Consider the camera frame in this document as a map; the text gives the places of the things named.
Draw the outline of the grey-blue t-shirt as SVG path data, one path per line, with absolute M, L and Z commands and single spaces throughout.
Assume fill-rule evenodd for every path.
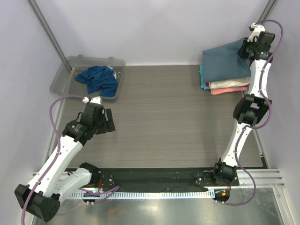
M 214 47 L 202 52 L 202 77 L 205 83 L 250 77 L 248 60 L 242 59 L 238 51 L 243 39 Z

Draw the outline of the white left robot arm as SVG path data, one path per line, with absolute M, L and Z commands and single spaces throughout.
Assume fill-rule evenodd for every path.
M 111 109 L 105 109 L 101 103 L 87 103 L 84 111 L 66 124 L 57 147 L 36 176 L 27 185 L 16 187 L 15 196 L 22 208 L 21 219 L 25 219 L 25 213 L 30 213 L 49 222 L 69 195 L 85 185 L 95 187 L 99 183 L 99 172 L 89 163 L 82 163 L 64 180 L 60 177 L 87 141 L 95 135 L 113 131 Z

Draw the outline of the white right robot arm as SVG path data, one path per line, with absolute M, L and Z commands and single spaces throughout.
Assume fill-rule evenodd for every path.
M 272 63 L 270 53 L 275 34 L 262 31 L 243 41 L 238 55 L 249 60 L 250 86 L 248 93 L 236 105 L 233 111 L 235 126 L 229 144 L 219 161 L 214 165 L 211 180 L 214 184 L 227 185 L 236 179 L 239 157 L 244 143 L 269 111 L 271 100 L 268 99 L 266 86 L 268 72 Z

